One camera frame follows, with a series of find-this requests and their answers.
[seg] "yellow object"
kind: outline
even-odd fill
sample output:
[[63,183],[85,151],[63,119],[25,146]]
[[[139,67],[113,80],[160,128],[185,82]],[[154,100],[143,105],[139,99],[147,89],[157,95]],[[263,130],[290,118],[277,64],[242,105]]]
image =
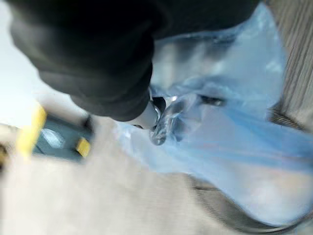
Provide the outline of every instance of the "yellow object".
[[85,158],[89,154],[90,143],[85,138],[80,138],[76,146],[76,150]]
[[46,117],[46,111],[39,106],[37,112],[32,117],[31,126],[26,126],[19,132],[16,140],[16,149],[24,156],[25,160],[31,156],[41,129],[45,124]]

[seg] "blue plastic bag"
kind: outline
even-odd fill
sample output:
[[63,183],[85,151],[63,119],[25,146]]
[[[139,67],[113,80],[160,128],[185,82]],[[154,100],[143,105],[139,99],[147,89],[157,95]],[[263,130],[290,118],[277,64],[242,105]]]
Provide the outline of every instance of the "blue plastic bag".
[[[263,4],[233,29],[157,42],[152,94],[178,97],[150,137],[125,124],[116,137],[149,169],[209,181],[255,219],[286,225],[312,209],[313,137],[266,119],[279,100],[285,64]],[[227,103],[211,106],[199,95]]]

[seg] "plastic bag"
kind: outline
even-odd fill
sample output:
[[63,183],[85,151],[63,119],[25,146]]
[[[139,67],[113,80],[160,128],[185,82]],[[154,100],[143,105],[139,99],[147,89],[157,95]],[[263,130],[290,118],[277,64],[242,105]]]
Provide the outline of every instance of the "plastic bag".
[[225,98],[232,107],[264,117],[279,100],[285,65],[275,21],[260,4],[234,28],[157,41],[152,95]]
[[229,107],[203,104],[195,94],[166,110],[152,138],[121,124],[123,149],[149,169],[184,172],[213,183],[255,219],[283,225],[313,204],[313,137]]
[[[149,133],[119,124],[116,138],[149,169],[209,181],[251,217],[285,225],[313,205],[313,137],[266,121],[283,86],[284,53],[260,4],[242,25],[156,44],[153,96],[178,96]],[[199,95],[222,98],[223,107]],[[153,142],[165,141],[156,146]]]

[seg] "black jacket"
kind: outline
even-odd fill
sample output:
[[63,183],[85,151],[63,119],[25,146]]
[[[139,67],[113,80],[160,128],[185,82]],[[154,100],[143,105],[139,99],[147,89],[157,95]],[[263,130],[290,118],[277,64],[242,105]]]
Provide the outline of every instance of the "black jacket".
[[235,26],[260,0],[7,0],[15,45],[92,114],[131,120],[149,100],[154,40]]

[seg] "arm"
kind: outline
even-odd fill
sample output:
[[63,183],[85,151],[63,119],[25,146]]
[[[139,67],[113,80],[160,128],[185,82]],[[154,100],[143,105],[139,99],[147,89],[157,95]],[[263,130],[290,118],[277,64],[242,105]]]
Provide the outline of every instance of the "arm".
[[140,0],[8,2],[14,43],[45,83],[92,114],[129,121],[144,111],[157,8]]

